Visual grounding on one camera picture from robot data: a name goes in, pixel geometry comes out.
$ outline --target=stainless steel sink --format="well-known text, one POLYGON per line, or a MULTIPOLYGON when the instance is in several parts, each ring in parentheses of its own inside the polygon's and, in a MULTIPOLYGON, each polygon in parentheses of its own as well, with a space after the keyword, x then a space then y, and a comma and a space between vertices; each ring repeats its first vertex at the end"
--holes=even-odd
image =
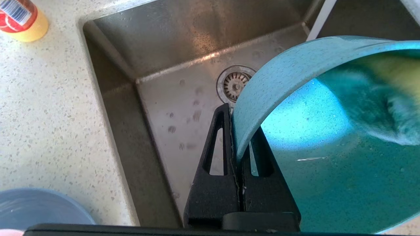
MULTIPOLYGON (((388 0, 379 8, 373 2, 338 1, 320 35, 420 37, 399 1, 388 0)), ((255 71, 303 43, 320 4, 158 0, 85 25, 100 93, 142 226, 181 225, 179 215, 214 110, 224 102, 234 106, 255 71)), ((217 140, 211 173, 221 175, 221 138, 217 140)))

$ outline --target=light blue container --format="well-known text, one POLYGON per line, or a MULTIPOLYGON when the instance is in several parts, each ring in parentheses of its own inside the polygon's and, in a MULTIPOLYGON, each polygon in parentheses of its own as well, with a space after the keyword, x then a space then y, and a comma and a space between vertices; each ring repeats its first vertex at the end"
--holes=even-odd
POLYGON ((73 199, 48 189, 0 192, 0 229, 26 230, 41 223, 95 224, 73 199))
POLYGON ((232 116, 237 157, 262 125, 301 211, 302 231, 375 233, 420 211, 420 148, 358 134, 314 79, 363 56, 418 49, 420 41, 317 39, 269 61, 242 91, 232 116))

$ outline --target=sink drain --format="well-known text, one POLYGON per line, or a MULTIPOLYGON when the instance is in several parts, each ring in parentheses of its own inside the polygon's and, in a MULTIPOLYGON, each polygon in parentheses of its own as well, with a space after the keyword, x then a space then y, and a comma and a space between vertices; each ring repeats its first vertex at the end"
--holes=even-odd
POLYGON ((233 107, 254 74, 255 71, 246 66, 231 66, 224 70, 217 79, 217 94, 220 100, 230 103, 233 107))

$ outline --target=white quartz countertop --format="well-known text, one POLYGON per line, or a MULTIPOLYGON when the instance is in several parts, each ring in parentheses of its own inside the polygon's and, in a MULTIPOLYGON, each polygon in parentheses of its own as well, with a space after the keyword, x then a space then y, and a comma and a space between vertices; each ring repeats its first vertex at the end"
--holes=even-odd
POLYGON ((40 40, 0 34, 0 191, 53 189, 97 223, 139 225, 83 24, 145 0, 33 0, 50 22, 40 40))

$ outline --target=red bottle label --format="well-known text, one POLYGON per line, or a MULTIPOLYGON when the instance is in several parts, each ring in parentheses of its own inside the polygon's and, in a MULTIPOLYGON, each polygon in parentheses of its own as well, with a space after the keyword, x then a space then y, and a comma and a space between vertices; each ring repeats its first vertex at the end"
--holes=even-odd
POLYGON ((27 30, 38 16, 30 0, 0 0, 0 30, 17 33, 27 30))

